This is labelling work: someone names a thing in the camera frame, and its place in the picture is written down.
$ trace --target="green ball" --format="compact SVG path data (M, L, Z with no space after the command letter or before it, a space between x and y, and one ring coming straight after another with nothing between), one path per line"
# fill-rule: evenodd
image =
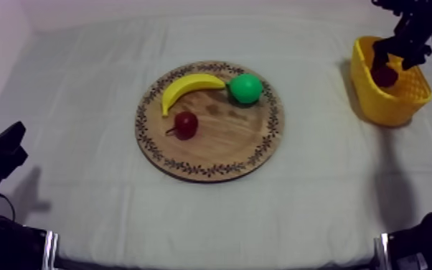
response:
M230 81L230 92L240 103L253 103L260 98L263 84L254 75L242 74Z

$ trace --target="white fabric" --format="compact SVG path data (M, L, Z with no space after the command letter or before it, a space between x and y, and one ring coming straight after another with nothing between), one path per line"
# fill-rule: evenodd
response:
M72 259L266 269L369 259L372 238L432 211L432 102L384 130L347 94L354 40L390 35L397 18L370 1L255 1L252 14L243 2L39 34L0 96L0 131L27 126L30 157L0 187L17 220L60 233ZM198 60L245 65L283 100L279 149L234 182L172 179L136 144L146 89ZM422 68L432 87L432 59Z

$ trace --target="apple stem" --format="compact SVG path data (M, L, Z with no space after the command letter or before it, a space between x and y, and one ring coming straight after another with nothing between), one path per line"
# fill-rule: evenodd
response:
M176 127L174 127L174 128L172 128L172 129L166 131L166 135L169 134L169 133L171 133L171 132L174 131L174 130L176 130Z

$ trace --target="floral border pattern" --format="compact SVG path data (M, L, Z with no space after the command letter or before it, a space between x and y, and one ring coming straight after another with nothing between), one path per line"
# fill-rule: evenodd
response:
M278 109L278 100L274 96L270 85L262 80L263 84L263 96L268 101L270 105L270 113L267 123L268 134L263 136L261 143L257 145L253 154L248 157L246 162L234 162L232 164L214 164L210 167L202 167L201 165L193 165L188 162L178 162L174 159L169 159L163 155L162 150L158 148L154 140L147 135L147 116L146 116L146 106L149 105L155 97L162 93L164 86L166 84L172 83L174 80L185 76L187 73L192 73L193 71L204 72L221 72L227 71L229 74L240 75L245 73L244 69L241 67L234 67L226 62L212 62L210 64L204 63L193 63L185 65L181 68L171 71L167 76L157 80L153 85L150 92L143 97L141 104L137 108L136 112L136 138L139 144L144 148L150 157L157 162L162 163L168 169L176 169L187 174L200 174L208 178L216 174L228 174L231 172L241 172L246 169L247 166L256 166L264 154L271 148L274 138L279 134L280 121L278 120L278 114L280 113Z

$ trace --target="red fruit in basket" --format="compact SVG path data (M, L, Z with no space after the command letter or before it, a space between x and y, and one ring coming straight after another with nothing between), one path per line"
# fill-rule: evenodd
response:
M197 117L194 113L183 111L174 117L174 127L166 131L166 134L174 132L178 139L188 140L196 134L198 124Z
M372 69L370 74L378 87L390 87L394 85L398 79L398 73L387 65Z

